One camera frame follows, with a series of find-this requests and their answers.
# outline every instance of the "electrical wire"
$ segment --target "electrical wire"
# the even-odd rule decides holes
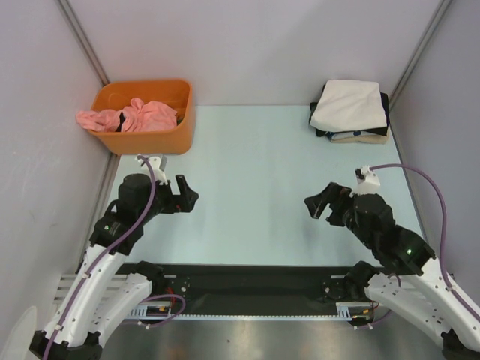
[[[175,319],[178,315],[183,313],[183,310],[185,310],[185,306],[187,306],[187,302],[185,301],[183,296],[180,296],[180,295],[177,295],[177,294],[153,295],[153,296],[150,296],[149,298],[143,299],[142,302],[153,302],[154,300],[166,299],[166,298],[171,298],[172,300],[173,299],[180,300],[181,301],[180,310],[178,310],[173,315],[170,315],[166,319],[163,319],[163,320],[160,320],[160,321],[156,322],[155,324],[145,324],[144,322],[134,321],[134,320],[124,321],[122,324],[125,324],[125,325],[140,325],[140,326],[144,325],[147,329],[150,329],[150,328],[156,328],[158,326],[165,325],[166,323],[169,323],[170,321]]]
[[[72,292],[72,296],[68,299],[67,305],[65,306],[65,309],[63,310],[63,314],[60,316],[60,319],[58,320],[57,326],[59,328],[62,327],[63,322],[67,318],[68,312],[74,305],[75,299],[77,298],[78,294],[80,293],[80,290],[83,287],[83,284],[86,282],[86,280],[90,277],[90,274],[92,273],[93,269],[97,264],[104,258],[105,255],[107,255],[113,248],[116,248],[120,243],[122,243],[135,229],[143,222],[145,217],[150,211],[150,208],[152,207],[153,199],[155,197],[155,174],[152,169],[152,165],[149,163],[149,159],[147,157],[143,157],[142,155],[138,155],[138,159],[142,160],[147,168],[148,172],[150,173],[150,182],[151,182],[151,187],[150,187],[150,197],[148,198],[148,202],[145,205],[145,208],[143,209],[142,214],[138,217],[138,219],[135,221],[135,223],[132,225],[130,229],[128,229],[123,235],[118,237],[112,244],[110,244],[108,247],[105,248],[96,258],[95,260],[91,263],[91,265],[87,268],[85,271],[86,277],[82,277],[80,282],[76,285],[75,290]],[[53,341],[55,340],[57,334],[59,333],[59,330],[56,328],[50,339],[48,340],[48,343],[46,344],[45,347],[45,352],[43,353],[42,360],[48,360],[48,355],[50,354],[50,350],[53,345]]]
[[[464,298],[455,290],[452,286],[452,282],[450,281],[449,278],[449,273],[446,270],[445,266],[445,243],[446,243],[446,233],[447,233],[447,207],[445,204],[445,199],[443,199],[443,195],[438,188],[437,184],[435,184],[435,181],[432,180],[430,176],[425,174],[423,171],[420,169],[416,169],[415,167],[408,166],[408,165],[403,165],[401,163],[387,163],[385,165],[379,165],[379,166],[372,166],[370,170],[375,171],[375,170],[380,170],[380,169],[387,169],[391,167],[400,167],[405,170],[413,171],[414,173],[419,174],[422,176],[425,180],[427,180],[430,185],[432,185],[433,189],[436,192],[436,195],[438,196],[438,199],[440,201],[440,207],[442,208],[442,231],[440,233],[440,252],[439,252],[439,263],[440,263],[440,272],[442,273],[442,278],[445,281],[445,285],[447,286],[447,289],[451,291],[451,294],[460,302],[464,308],[468,310],[469,313],[472,314],[475,319],[480,322],[480,314],[471,307]]]
[[[388,276],[388,278],[391,278],[392,276],[395,276],[397,278],[397,282],[398,282],[398,286],[399,287],[402,287],[402,280],[398,277],[397,274],[390,274]],[[378,325],[380,323],[383,323],[385,320],[387,320],[391,315],[392,315],[392,312],[391,310],[388,310],[385,315],[383,315],[382,317],[380,317],[378,320],[374,320],[373,322],[371,322],[370,324],[367,324],[367,325],[361,325],[361,326],[358,326],[356,328],[354,328],[355,330],[356,329],[372,329],[374,327],[374,325]]]

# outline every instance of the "orange plastic bin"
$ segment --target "orange plastic bin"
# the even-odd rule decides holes
[[[195,104],[191,84],[183,79],[160,79],[112,82],[97,94],[92,110],[120,110],[130,105],[131,98],[145,103],[156,100],[177,111],[180,124],[168,131],[143,133],[99,133],[89,130],[112,153],[184,154],[192,146],[195,131]]]

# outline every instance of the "shiny floor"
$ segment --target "shiny floor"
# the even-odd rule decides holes
[[[394,315],[373,330],[344,322],[179,320],[148,331],[123,325],[102,360],[440,360],[441,351]]]

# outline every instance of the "pink cloth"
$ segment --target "pink cloth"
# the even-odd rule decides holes
[[[177,112],[174,109],[160,101],[144,103],[138,97],[134,97],[130,106],[122,110],[79,111],[76,122],[87,130],[113,132],[120,125],[120,113],[125,117],[121,132],[168,131],[177,126]]]

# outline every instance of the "tabletop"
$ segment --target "tabletop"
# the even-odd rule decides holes
[[[379,263],[346,228],[308,214],[305,197],[329,182],[354,188],[355,168],[399,163],[395,141],[333,144],[308,125],[309,106],[198,106],[192,148],[170,155],[166,175],[185,175],[199,194],[190,214],[161,214],[145,226],[127,261],[251,266],[351,266]],[[109,201],[139,173],[121,156]],[[404,173],[378,171],[379,194],[398,224],[420,234]]]

